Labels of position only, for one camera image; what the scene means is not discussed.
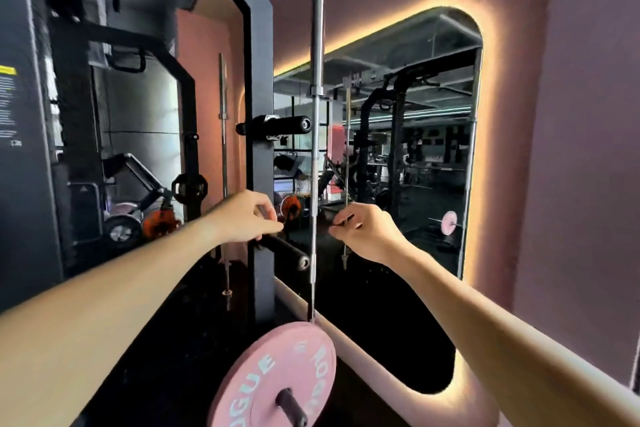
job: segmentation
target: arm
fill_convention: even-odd
[[[354,203],[334,225],[355,253],[407,281],[514,427],[640,427],[630,390],[447,272],[388,213]]]
[[[267,196],[243,191],[175,233],[2,314],[0,425],[71,425],[200,257],[281,229]]]

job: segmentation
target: forearm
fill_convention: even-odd
[[[640,426],[624,386],[406,246],[392,268],[420,296],[514,427]]]
[[[218,243],[197,220],[0,316],[0,425],[68,427],[180,278]]]

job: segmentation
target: pink weight plate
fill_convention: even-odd
[[[237,359],[209,409],[209,427],[286,427],[291,423],[275,400],[290,388],[316,422],[335,379],[331,338],[310,323],[279,326],[254,342]]]
[[[444,213],[442,217],[442,222],[440,223],[440,231],[445,236],[451,235],[454,231],[456,231],[456,225],[458,224],[458,215],[455,211],[447,211]]]

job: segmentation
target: hand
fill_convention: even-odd
[[[205,220],[213,224],[220,243],[259,240],[283,227],[269,198],[246,189],[218,204]]]
[[[363,259],[386,266],[397,252],[410,246],[391,215],[375,204],[349,204],[335,216],[329,233]]]

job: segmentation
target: mirror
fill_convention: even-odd
[[[303,204],[283,219],[287,240],[304,251],[310,180],[320,182],[317,311],[428,394],[452,379],[452,343],[400,277],[353,253],[343,261],[326,229],[344,207],[348,174],[350,199],[388,210],[411,243],[462,277],[481,47],[467,14],[439,7],[326,54],[319,175],[310,176],[310,134],[275,151],[275,202],[293,194]],[[276,76],[275,112],[313,115],[309,79],[308,65]],[[276,275],[308,300],[307,274],[276,264]]]

